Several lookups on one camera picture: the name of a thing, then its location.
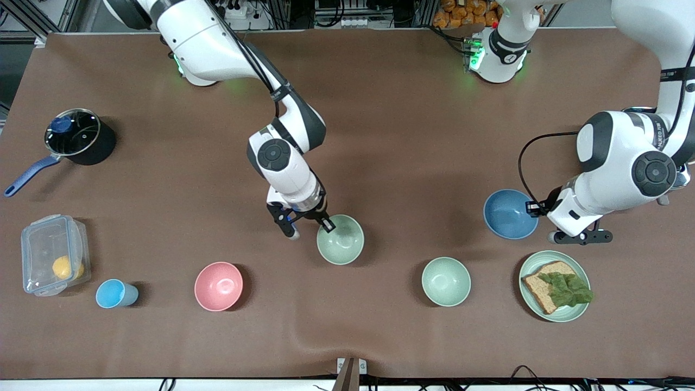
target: pink bowl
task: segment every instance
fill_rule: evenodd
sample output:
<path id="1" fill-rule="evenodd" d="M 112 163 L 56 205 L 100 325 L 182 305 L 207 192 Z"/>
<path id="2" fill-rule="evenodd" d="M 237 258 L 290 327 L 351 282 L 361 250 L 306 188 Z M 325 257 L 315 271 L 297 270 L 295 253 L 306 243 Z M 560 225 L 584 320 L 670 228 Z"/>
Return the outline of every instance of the pink bowl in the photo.
<path id="1" fill-rule="evenodd" d="M 243 287 L 236 266 L 215 262 L 205 266 L 195 279 L 195 300 L 208 311 L 224 311 L 239 300 Z"/>

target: plastic food container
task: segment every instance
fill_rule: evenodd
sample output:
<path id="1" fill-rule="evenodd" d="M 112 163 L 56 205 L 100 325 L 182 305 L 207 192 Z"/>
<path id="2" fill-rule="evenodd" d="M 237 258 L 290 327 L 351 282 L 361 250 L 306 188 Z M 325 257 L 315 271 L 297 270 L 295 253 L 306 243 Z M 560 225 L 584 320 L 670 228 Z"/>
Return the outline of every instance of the plastic food container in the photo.
<path id="1" fill-rule="evenodd" d="M 22 282 L 26 293 L 53 296 L 91 276 L 84 224 L 54 214 L 24 228 Z"/>

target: black joint cap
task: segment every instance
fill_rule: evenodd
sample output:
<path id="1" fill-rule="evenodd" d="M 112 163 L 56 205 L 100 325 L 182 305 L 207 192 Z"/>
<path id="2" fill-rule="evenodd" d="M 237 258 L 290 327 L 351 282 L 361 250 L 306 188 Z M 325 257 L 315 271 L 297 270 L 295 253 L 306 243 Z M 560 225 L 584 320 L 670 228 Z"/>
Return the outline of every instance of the black joint cap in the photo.
<path id="1" fill-rule="evenodd" d="M 285 140 L 274 138 L 266 141 L 256 154 L 259 165 L 266 170 L 282 171 L 290 163 L 290 145 Z"/>
<path id="2" fill-rule="evenodd" d="M 632 164 L 632 181 L 646 197 L 658 197 L 666 193 L 676 181 L 676 165 L 663 152 L 645 152 Z"/>

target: blue bowl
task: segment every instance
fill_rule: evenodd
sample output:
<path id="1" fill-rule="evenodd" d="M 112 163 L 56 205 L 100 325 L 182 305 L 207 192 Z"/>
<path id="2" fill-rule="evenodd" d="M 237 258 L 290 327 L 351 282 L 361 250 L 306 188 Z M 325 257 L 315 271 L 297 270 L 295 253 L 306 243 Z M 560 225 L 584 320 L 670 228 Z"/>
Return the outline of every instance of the blue bowl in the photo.
<path id="1" fill-rule="evenodd" d="M 538 218 L 526 213 L 526 201 L 531 198 L 513 189 L 492 193 L 482 208 L 485 224 L 497 236 L 518 240 L 532 234 L 538 227 Z"/>

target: blue pot handle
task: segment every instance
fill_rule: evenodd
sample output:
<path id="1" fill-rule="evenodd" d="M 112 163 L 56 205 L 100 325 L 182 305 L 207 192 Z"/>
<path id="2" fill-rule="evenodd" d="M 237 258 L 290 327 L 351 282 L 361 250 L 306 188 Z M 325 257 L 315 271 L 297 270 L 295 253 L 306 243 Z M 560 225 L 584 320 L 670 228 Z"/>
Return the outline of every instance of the blue pot handle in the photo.
<path id="1" fill-rule="evenodd" d="M 17 194 L 17 192 L 27 182 L 29 182 L 29 180 L 33 178 L 34 175 L 38 174 L 39 171 L 43 170 L 46 167 L 50 167 L 54 164 L 60 163 L 60 160 L 62 158 L 62 156 L 58 156 L 57 154 L 50 154 L 49 156 L 32 164 L 31 167 L 24 171 L 24 174 L 20 175 L 17 178 L 17 180 L 15 180 L 7 189 L 5 189 L 5 197 L 12 197 L 13 195 Z"/>

